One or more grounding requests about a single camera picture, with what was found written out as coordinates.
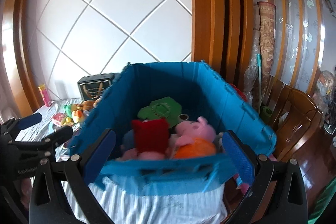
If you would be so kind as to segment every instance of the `pink pig head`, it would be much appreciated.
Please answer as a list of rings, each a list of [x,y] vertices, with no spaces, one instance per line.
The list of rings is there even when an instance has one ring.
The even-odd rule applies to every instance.
[[[198,117],[197,122],[183,121],[175,127],[179,136],[191,138],[201,138],[208,142],[213,142],[216,136],[214,128],[208,124],[204,117]]]

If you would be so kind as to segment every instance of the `pink plush pig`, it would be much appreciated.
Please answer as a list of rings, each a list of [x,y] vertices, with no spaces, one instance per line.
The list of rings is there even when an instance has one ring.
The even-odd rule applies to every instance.
[[[175,159],[204,157],[216,153],[216,147],[212,143],[216,132],[204,117],[199,117],[197,122],[181,122],[175,127],[175,131],[179,136],[175,142],[178,147]]]

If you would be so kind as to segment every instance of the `green flat toy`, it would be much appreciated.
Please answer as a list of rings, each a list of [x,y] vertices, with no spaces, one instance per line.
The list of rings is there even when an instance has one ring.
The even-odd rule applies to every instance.
[[[174,99],[165,97],[159,100],[152,101],[149,106],[146,106],[138,112],[139,119],[158,120],[165,118],[169,124],[169,128],[178,124],[177,117],[181,114],[182,107]]]

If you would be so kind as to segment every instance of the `storage bin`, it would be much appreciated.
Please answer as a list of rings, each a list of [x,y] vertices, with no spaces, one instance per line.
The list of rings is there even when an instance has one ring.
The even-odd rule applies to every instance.
[[[274,131],[250,105],[205,62],[129,64],[89,115],[82,133],[71,143],[71,155],[83,152],[111,128],[117,135],[115,158],[131,120],[151,101],[170,96],[190,120],[204,116],[217,133],[232,130],[256,154],[270,155]],[[96,183],[107,176],[135,195],[171,195],[213,190],[236,173],[225,153],[187,160],[108,160]]]

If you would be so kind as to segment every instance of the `metal screw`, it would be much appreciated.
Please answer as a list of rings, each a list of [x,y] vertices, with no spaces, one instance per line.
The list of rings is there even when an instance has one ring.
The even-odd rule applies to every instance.
[[[40,164],[41,165],[45,165],[48,162],[48,159],[43,158],[42,160],[40,160]]]
[[[264,155],[264,154],[260,154],[260,155],[258,156],[258,159],[261,160],[261,161],[267,161],[267,156]]]
[[[289,162],[293,165],[296,165],[297,164],[297,160],[296,159],[290,159]]]
[[[77,161],[77,160],[79,160],[79,158],[80,158],[80,155],[78,155],[78,154],[74,154],[74,155],[71,156],[70,159],[71,159],[72,161]]]

